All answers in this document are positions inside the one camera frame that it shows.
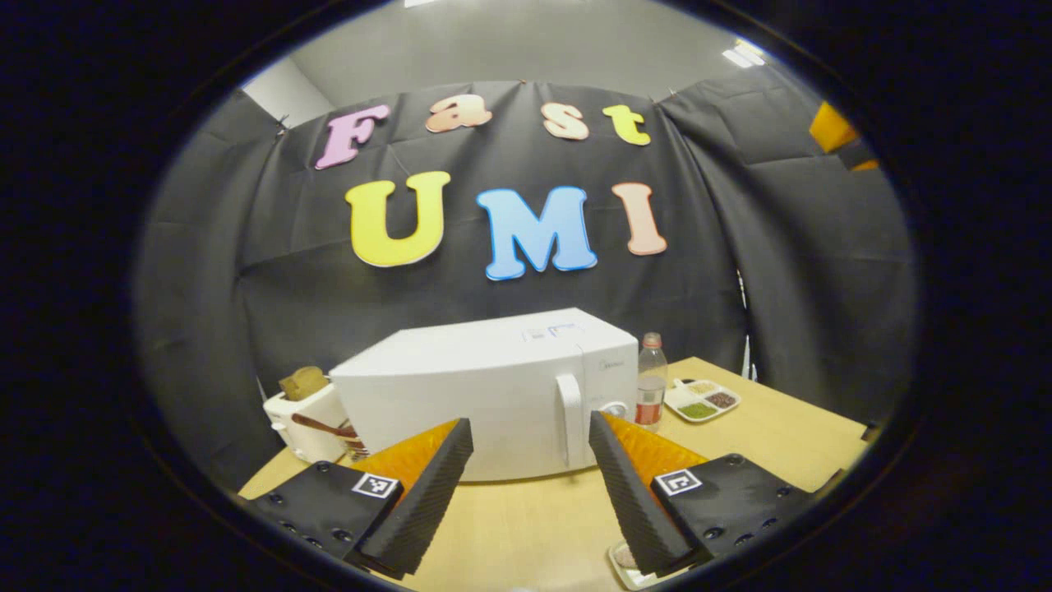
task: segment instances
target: wooden table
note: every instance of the wooden table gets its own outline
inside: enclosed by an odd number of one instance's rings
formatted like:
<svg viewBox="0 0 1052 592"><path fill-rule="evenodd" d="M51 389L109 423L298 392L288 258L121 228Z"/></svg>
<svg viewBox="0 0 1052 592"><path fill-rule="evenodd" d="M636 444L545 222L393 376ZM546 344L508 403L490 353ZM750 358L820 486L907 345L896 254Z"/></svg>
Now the wooden table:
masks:
<svg viewBox="0 0 1052 592"><path fill-rule="evenodd" d="M705 424L663 411L658 433L707 458L736 452L813 492L866 448L864 425L701 360L669 365L672 379L712 381L742 396L737 409ZM239 493L252 499L307 467L285 449ZM421 591L616 591L606 551L623 538L598 468L462 484L416 575L398 584Z"/></svg>

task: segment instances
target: green food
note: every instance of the green food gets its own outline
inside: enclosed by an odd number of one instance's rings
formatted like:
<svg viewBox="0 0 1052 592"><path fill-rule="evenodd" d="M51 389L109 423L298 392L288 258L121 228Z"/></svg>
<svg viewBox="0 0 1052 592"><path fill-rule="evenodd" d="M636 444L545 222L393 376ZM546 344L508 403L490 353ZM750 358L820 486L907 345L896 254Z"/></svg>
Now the green food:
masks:
<svg viewBox="0 0 1052 592"><path fill-rule="evenodd" d="M680 413L683 413L691 420L701 420L702 417L708 417L709 415L715 415L716 410L703 404L695 403L693 405L688 405L687 407L681 407Z"/></svg>

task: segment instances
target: pink letter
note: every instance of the pink letter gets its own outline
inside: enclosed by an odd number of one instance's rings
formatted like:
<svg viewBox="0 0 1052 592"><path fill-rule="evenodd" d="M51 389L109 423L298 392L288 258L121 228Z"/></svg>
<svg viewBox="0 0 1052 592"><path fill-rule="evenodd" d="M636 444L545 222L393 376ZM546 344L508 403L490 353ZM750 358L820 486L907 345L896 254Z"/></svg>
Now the pink letter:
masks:
<svg viewBox="0 0 1052 592"><path fill-rule="evenodd" d="M352 145L351 140L364 144L376 126L372 120L385 119L390 113L391 109L387 105L377 105L329 121L329 139L325 144L325 154L318 159L315 168L321 170L353 159L358 156L358 148Z"/></svg>
<svg viewBox="0 0 1052 592"><path fill-rule="evenodd" d="M632 230L628 251L632 254L656 254L665 250L668 243L658 233L654 215L650 210L650 187L643 183L618 183L611 190L621 198L628 213L628 227Z"/></svg>

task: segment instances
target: white microwave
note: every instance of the white microwave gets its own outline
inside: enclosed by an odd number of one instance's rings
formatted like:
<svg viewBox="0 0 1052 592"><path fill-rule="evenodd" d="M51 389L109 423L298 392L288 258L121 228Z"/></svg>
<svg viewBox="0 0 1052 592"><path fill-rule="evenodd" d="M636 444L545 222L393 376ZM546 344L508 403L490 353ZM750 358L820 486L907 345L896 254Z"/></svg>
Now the white microwave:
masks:
<svg viewBox="0 0 1052 592"><path fill-rule="evenodd" d="M631 419L639 345L579 309L400 331L329 372L363 444L383 450L459 417L474 453L463 481L595 464L592 410Z"/></svg>

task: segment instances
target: plastic bottle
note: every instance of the plastic bottle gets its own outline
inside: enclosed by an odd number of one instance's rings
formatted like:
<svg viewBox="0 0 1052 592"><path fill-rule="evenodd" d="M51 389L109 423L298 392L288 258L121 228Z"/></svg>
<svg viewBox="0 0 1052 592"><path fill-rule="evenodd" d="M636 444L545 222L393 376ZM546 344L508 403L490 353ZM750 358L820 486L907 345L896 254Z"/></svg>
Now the plastic bottle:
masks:
<svg viewBox="0 0 1052 592"><path fill-rule="evenodd" d="M635 424L650 432L656 432L661 425L662 405L665 403L665 386L668 384L668 362L661 351L660 334L647 333L643 336L639 372L635 384Z"/></svg>

